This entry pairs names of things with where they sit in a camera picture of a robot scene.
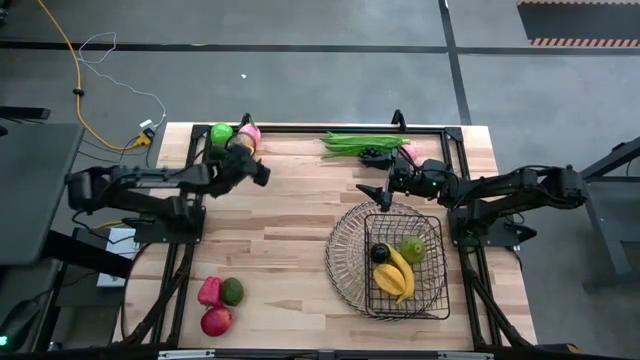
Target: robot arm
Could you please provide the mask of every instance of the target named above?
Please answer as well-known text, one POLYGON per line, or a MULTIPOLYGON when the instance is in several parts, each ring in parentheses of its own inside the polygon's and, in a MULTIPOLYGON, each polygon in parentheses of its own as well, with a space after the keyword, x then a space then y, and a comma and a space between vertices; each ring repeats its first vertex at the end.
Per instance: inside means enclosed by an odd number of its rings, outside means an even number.
MULTIPOLYGON (((92 167, 69 175, 66 183, 69 206, 74 210, 92 214, 110 207, 151 215, 159 220, 157 229, 151 232, 145 231, 142 226, 137 227, 141 231, 136 233, 136 241, 149 242, 145 240, 165 230, 176 237, 180 233, 192 234, 196 239, 201 232, 204 209, 196 208, 184 197, 161 199, 135 190, 180 189, 196 195, 218 197, 227 194, 247 176, 253 178, 254 183, 265 186, 270 173, 269 168, 253 159, 248 148, 233 145, 221 160, 207 160, 183 169, 92 167)), ((172 242, 172 238, 167 237, 167 241, 172 242)))
POLYGON ((458 225, 475 236, 486 235, 491 224, 507 215, 543 206, 573 209, 587 200, 582 178, 571 166, 524 166, 505 175, 465 180, 437 160, 417 166, 402 151, 394 150, 389 156, 392 165, 385 187, 357 185, 381 211, 389 210, 394 192, 437 199, 451 212, 465 207, 457 211, 462 220, 458 225))

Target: wooden table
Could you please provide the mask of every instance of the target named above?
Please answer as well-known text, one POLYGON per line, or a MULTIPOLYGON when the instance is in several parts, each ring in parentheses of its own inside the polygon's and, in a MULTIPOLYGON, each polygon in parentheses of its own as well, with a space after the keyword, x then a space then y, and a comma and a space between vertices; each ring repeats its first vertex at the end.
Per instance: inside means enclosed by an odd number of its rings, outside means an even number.
MULTIPOLYGON (((158 166, 184 166, 192 125, 167 125, 158 166)), ((463 133, 471 177, 496 175, 488 128, 467 126, 463 133)), ((263 135, 258 155, 272 170, 268 186, 244 181, 228 195, 206 198, 205 231, 195 251, 180 347, 472 349, 459 258, 448 239, 445 209, 435 202, 394 198, 439 217, 443 224, 451 301, 447 320, 380 322, 356 314, 336 295, 324 262, 329 234, 349 209, 368 200, 355 184, 380 186, 386 172, 363 168, 355 158, 321 159, 325 150, 318 137, 263 135), (233 327, 217 338, 200 330, 205 308, 196 301, 196 294, 207 276, 234 276, 246 291, 241 305, 233 309, 233 327)), ((418 146, 419 163, 425 158, 441 160, 437 137, 406 137, 418 146)), ((126 295, 128 331, 142 320, 158 296, 166 252, 166 245, 150 246, 133 270, 126 295)), ((486 252, 496 302, 522 335, 535 343, 518 262, 504 249, 488 248, 486 252)), ((479 298, 477 302, 488 339, 486 311, 479 298)), ((163 339, 172 316, 173 300, 167 307, 163 339)))

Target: red pepper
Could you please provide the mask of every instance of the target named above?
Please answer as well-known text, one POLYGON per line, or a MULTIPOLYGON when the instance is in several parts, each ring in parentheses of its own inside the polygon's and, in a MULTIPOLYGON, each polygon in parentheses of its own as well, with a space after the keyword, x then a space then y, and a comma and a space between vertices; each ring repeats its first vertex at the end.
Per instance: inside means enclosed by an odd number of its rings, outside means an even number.
POLYGON ((198 302, 204 306, 211 306, 214 308, 222 306, 220 301, 220 286, 222 285, 222 279, 209 276, 202 284, 200 291, 198 291, 198 302))

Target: yellow banana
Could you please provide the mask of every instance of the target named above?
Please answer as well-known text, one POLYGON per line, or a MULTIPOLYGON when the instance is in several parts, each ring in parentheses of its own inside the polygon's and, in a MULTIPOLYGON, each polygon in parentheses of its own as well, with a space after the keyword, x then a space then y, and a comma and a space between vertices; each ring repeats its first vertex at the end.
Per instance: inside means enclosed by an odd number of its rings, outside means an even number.
POLYGON ((399 252, 396 251, 391 245, 386 244, 391 252, 391 260, 396 264, 400 272, 404 277, 404 291, 400 296, 398 296, 398 300, 396 300, 396 304, 400 304, 405 301, 409 297, 413 296, 413 292, 415 290, 415 278, 413 276, 413 270, 411 270, 411 266, 407 263, 407 261, 400 255, 399 252))

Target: concrete floor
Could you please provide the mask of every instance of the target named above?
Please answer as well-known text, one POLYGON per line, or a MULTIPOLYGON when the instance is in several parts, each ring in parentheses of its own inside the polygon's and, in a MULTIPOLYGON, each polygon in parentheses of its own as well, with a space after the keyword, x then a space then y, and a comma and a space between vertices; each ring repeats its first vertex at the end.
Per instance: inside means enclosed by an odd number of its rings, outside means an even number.
MULTIPOLYGON (((445 45, 437 0, 49 4, 77 42, 117 31, 123 42, 445 45)), ((449 0, 449 7, 458 46, 529 47, 515 1, 449 0)), ((0 40, 60 41, 34 1, 16 1, 9 20, 0 40)), ((531 163, 582 169, 638 136, 638 66, 639 56, 460 56, 471 121, 490 127, 503 172, 531 163)), ((114 52, 99 70, 156 93, 169 121, 235 121, 251 112, 258 121, 386 123, 400 108, 411 123, 460 124, 446 54, 114 52)), ((1 104, 48 107, 49 122, 76 122, 74 83, 66 51, 0 50, 1 104)), ((161 114, 153 100, 86 69, 84 84, 85 117, 113 143, 125 143, 140 122, 161 114)), ((82 150, 109 157, 86 145, 82 150)), ((144 158, 125 157, 125 163, 144 164, 144 158)), ((74 168, 98 164, 79 156, 74 168)), ((640 164, 631 173, 640 173, 640 164)), ((54 228, 70 231, 70 215, 61 205, 54 228)), ((637 357, 640 295, 588 296, 582 289, 583 280, 609 267, 586 211, 525 215, 539 231, 521 255, 538 341, 637 357)), ((106 212, 90 223, 114 218, 106 212)), ((104 323, 105 312, 115 310, 101 311, 77 311, 58 336, 70 346, 106 343, 105 332, 85 330, 87 322, 104 323)))

